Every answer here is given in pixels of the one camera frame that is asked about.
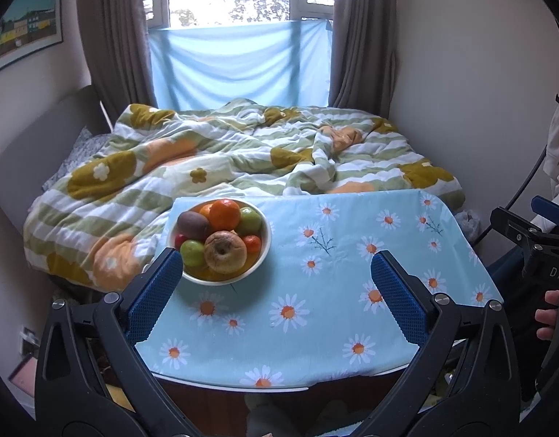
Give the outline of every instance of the purple fruit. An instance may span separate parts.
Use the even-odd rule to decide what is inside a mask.
[[[177,226],[179,232],[191,240],[205,241],[211,234],[209,220],[190,210],[178,216]]]

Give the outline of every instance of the gray curtain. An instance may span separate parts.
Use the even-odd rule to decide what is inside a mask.
[[[156,106],[142,0],[77,0],[79,31],[111,122],[130,103]]]
[[[397,0],[335,0],[330,106],[388,116]]]

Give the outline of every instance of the green apple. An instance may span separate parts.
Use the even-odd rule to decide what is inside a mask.
[[[205,264],[205,246],[197,240],[187,240],[181,245],[181,256],[185,266],[197,268]]]
[[[241,219],[235,231],[239,236],[255,235],[261,228],[261,215],[251,207],[241,208]]]

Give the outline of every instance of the wooden floor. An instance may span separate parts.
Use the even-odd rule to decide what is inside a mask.
[[[299,393],[276,393],[273,394],[273,400],[304,433],[314,424],[318,413],[329,401],[345,401],[349,412],[372,409],[388,393],[399,376],[400,372],[371,378],[355,376],[320,383]],[[204,434],[245,436],[248,411],[243,401],[243,393],[213,391],[168,381],[159,383]],[[302,409],[309,411],[302,415]]]

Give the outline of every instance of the patterned pillowcase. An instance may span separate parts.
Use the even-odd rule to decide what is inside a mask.
[[[75,140],[74,147],[65,161],[61,164],[55,174],[53,174],[43,184],[43,192],[48,191],[59,179],[74,172],[78,167],[87,163],[95,153],[100,151],[106,141],[110,139],[110,134],[100,134],[93,136],[87,128],[83,128]]]

